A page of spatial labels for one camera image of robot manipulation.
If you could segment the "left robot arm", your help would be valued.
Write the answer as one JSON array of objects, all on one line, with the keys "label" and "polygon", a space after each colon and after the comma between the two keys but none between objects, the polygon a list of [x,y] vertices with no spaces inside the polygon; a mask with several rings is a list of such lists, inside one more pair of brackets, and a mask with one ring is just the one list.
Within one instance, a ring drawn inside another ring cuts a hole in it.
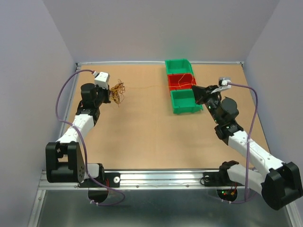
[{"label": "left robot arm", "polygon": [[87,151],[82,154],[84,138],[96,125],[99,107],[109,104],[110,89],[107,82],[86,83],[81,87],[81,101],[68,130],[56,141],[45,147],[46,177],[50,183],[81,183],[89,177]]}]

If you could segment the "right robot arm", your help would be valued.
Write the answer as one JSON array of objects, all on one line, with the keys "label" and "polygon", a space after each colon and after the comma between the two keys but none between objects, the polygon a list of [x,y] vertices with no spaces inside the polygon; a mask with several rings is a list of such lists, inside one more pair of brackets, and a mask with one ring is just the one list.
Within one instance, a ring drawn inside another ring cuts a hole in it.
[{"label": "right robot arm", "polygon": [[246,158],[245,166],[237,161],[223,162],[218,180],[222,184],[240,183],[245,187],[245,201],[250,191],[254,191],[270,208],[279,210],[303,196],[299,167],[268,153],[236,122],[239,114],[236,101],[221,96],[232,85],[228,82],[221,86],[192,86],[195,102],[205,105],[217,124],[214,130],[218,139]]}]

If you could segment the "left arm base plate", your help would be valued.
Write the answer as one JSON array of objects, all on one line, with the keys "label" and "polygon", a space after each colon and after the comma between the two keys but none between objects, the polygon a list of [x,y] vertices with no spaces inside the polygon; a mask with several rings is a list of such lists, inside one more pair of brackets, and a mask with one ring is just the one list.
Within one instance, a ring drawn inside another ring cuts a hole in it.
[{"label": "left arm base plate", "polygon": [[[118,172],[105,172],[104,179],[101,177],[95,178],[96,181],[99,183],[111,187],[111,188],[119,188],[120,187],[120,180],[121,174]],[[85,179],[84,182],[79,183],[80,188],[97,188],[100,187],[97,183],[93,182],[91,179]]]}]

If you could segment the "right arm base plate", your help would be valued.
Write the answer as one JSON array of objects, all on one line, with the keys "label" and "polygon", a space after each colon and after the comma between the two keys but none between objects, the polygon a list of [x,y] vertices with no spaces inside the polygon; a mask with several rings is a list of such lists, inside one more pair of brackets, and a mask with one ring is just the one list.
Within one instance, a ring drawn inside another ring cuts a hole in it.
[{"label": "right arm base plate", "polygon": [[231,181],[227,174],[220,171],[204,172],[200,183],[205,187],[223,187],[233,186],[235,182]]}]

